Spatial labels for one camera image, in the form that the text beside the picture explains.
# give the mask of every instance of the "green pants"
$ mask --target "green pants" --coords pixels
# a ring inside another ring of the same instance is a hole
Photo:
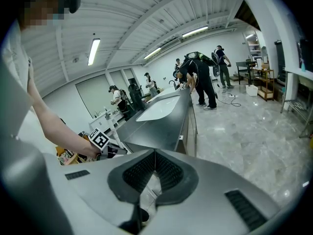
[[[225,85],[224,74],[226,77],[227,86],[230,86],[228,67],[227,65],[220,65],[220,79],[223,86]]]

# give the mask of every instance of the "fluorescent light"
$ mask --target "fluorescent light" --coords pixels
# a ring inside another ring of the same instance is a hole
[[[99,43],[100,43],[100,38],[93,39],[90,54],[89,54],[89,59],[88,59],[88,66],[93,64],[94,57],[96,55]]]
[[[144,59],[149,58],[150,56],[152,56],[153,54],[157,53],[160,50],[161,50],[161,48],[157,48],[155,51],[152,51],[149,55],[145,56]]]
[[[193,31],[185,33],[185,34],[182,35],[182,37],[187,37],[187,36],[190,36],[191,34],[195,34],[195,33],[199,32],[199,31],[203,31],[203,30],[206,30],[206,29],[208,29],[208,26],[204,26],[204,27],[201,27],[199,29],[195,29]]]

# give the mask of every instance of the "sink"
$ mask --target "sink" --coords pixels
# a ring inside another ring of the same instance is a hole
[[[180,95],[168,97],[156,102],[136,119],[137,122],[156,120],[169,115],[179,100]]]

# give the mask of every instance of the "faucet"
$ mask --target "faucet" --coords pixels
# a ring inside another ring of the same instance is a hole
[[[174,81],[174,80],[171,80],[171,81],[169,81],[169,82],[168,82],[168,84],[170,84],[171,82],[173,82],[173,83],[174,83],[174,88],[175,88],[175,91],[176,91],[176,90],[177,90],[177,86],[176,86],[175,81]]]

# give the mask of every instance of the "white bucket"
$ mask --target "white bucket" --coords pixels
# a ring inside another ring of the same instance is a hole
[[[257,96],[259,88],[254,85],[246,85],[246,92],[249,96]]]

